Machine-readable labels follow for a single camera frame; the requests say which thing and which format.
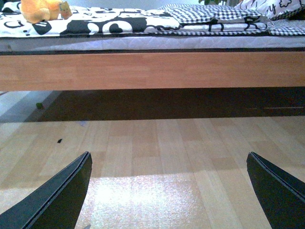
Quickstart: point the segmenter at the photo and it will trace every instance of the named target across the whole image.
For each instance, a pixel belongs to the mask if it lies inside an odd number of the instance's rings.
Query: black and white bedding
[[[273,36],[304,36],[305,21],[290,21],[282,19],[268,25],[268,31]]]
[[[8,2],[0,12],[0,38],[181,36],[304,36],[302,22],[270,21],[255,10],[229,6],[168,4],[157,10],[71,6],[63,20],[26,22],[20,2]]]
[[[167,10],[107,9],[71,6],[73,15],[68,20],[43,21],[31,24],[20,13],[20,2],[5,5],[0,13],[0,37],[64,37],[64,36],[128,36],[128,35],[188,35],[234,36],[266,33],[267,27],[259,20],[242,19],[225,23],[210,21],[185,24]]]

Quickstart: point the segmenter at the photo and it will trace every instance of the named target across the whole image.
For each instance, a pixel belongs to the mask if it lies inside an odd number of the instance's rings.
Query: patterned blanket
[[[268,24],[268,31],[273,36],[305,36],[305,21],[282,19]]]
[[[20,2],[6,3],[0,13],[0,37],[130,36],[130,35],[254,35],[266,34],[262,22],[182,24],[165,10],[107,9],[71,6],[67,19],[26,22]]]

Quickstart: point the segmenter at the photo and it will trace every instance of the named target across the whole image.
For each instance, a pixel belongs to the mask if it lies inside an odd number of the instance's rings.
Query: wooden bed frame
[[[0,91],[305,86],[304,51],[0,57]]]

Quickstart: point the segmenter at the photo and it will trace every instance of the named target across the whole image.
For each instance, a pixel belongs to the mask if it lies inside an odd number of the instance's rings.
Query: black object
[[[85,200],[92,170],[86,152],[0,215],[0,229],[73,229]]]
[[[247,169],[271,227],[305,229],[305,183],[253,152]]]

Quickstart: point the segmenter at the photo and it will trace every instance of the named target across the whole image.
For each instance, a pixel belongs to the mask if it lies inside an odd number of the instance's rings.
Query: mattress
[[[305,48],[305,37],[100,37],[0,40],[1,52]]]

